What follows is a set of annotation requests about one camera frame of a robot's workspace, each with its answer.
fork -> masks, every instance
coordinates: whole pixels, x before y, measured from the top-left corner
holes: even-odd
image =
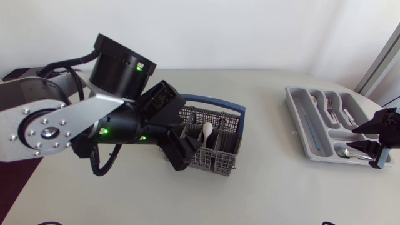
[[[338,118],[336,117],[335,112],[333,111],[333,107],[332,107],[332,100],[330,97],[326,98],[326,105],[327,105],[327,111],[329,112],[329,114],[331,115],[331,117],[336,121],[336,123],[339,123]]]

white wall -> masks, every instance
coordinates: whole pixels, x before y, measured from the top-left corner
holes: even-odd
[[[0,75],[83,56],[103,33],[159,69],[283,69],[353,89],[399,12],[398,0],[3,0]]]

spoon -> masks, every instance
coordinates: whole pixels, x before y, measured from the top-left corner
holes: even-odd
[[[210,122],[206,122],[202,127],[202,134],[204,135],[204,141],[202,142],[202,146],[206,147],[207,145],[207,138],[213,132],[213,124]]]
[[[312,95],[312,96],[311,96],[311,99],[312,99],[314,105],[318,107],[318,100],[317,100],[317,98],[316,98],[315,96]]]
[[[349,150],[347,150],[347,149],[342,149],[342,150],[340,150],[339,152],[337,152],[337,154],[340,155],[340,156],[347,156],[347,157],[349,157],[349,158],[358,158],[358,159],[370,160],[370,161],[374,160],[373,158],[371,158],[371,157],[369,157],[369,156],[364,156],[364,155],[361,155],[361,154],[354,154],[354,153],[351,153],[351,152],[350,152]]]

white plastic spoon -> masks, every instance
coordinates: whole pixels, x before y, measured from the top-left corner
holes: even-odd
[[[206,147],[207,145],[207,138],[213,132],[213,124],[210,122],[206,122],[202,127],[202,134],[204,135],[204,141],[202,142],[202,146]]]

black cylindrical motor housing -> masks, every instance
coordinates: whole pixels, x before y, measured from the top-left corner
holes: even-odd
[[[111,94],[136,100],[157,65],[102,34],[97,37],[94,48],[100,56],[90,81]]]
[[[157,144],[166,137],[166,127],[142,124],[142,118],[135,106],[123,104],[93,126],[93,141],[104,144]]]
[[[129,144],[141,137],[139,114],[129,104],[123,104],[99,120],[94,126],[94,142],[109,144]]]

